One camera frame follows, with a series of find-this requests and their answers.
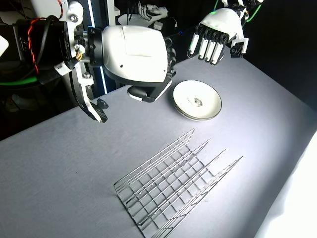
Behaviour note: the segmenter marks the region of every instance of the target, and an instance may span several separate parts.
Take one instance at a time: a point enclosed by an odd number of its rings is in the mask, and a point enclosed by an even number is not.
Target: metal wire
[[[191,150],[188,143],[194,130],[114,184],[122,204],[145,238],[167,237],[242,158],[214,176],[211,166],[226,149],[212,159],[200,160],[197,155],[210,140]]]

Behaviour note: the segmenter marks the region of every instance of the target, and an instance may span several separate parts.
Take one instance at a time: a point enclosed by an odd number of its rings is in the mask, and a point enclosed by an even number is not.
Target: white strip light
[[[92,26],[92,27],[95,27],[95,20],[94,20],[94,14],[93,14],[93,7],[91,6],[91,0],[87,0],[87,1],[88,1],[88,8],[89,8],[91,26]],[[103,69],[102,66],[100,67],[100,73],[101,73],[101,78],[103,79],[103,85],[104,85],[105,94],[107,94],[107,88],[106,88],[106,81],[105,81],[104,69]]]

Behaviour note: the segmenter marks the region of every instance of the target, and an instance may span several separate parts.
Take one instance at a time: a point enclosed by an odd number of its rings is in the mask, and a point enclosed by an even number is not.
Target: green cable
[[[219,0],[216,1],[215,5],[214,5],[214,7],[213,7],[213,11],[216,11],[216,7],[217,7],[217,4],[218,4],[218,1],[219,1]]]
[[[33,77],[25,78],[19,81],[14,81],[14,82],[0,82],[0,86],[19,86],[19,85],[34,83],[37,81],[38,81],[37,78],[33,76]]]
[[[255,17],[255,15],[257,14],[257,12],[259,11],[259,9],[260,9],[261,6],[262,6],[262,5],[259,5],[259,6],[258,6],[258,8],[255,10],[255,12],[253,13],[253,15],[247,20],[247,22],[252,21],[253,17]]]

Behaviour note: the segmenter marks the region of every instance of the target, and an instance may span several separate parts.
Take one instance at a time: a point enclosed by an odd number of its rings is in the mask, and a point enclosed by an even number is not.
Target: screw
[[[91,78],[91,74],[89,72],[84,73],[84,78]]]
[[[77,21],[78,21],[78,17],[77,17],[76,15],[71,15],[71,16],[70,16],[70,20],[71,20],[72,22],[77,22]]]

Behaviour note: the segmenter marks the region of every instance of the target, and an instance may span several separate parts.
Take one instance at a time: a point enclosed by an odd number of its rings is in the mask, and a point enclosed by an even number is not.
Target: gray tabletop
[[[244,59],[176,66],[172,88],[200,80],[222,98],[205,122],[176,111],[170,89],[148,104],[126,87],[103,97],[108,121],[74,108],[0,142],[1,238],[141,238],[113,184],[192,128],[200,156],[244,158],[170,235],[253,237],[313,133],[317,115]]]

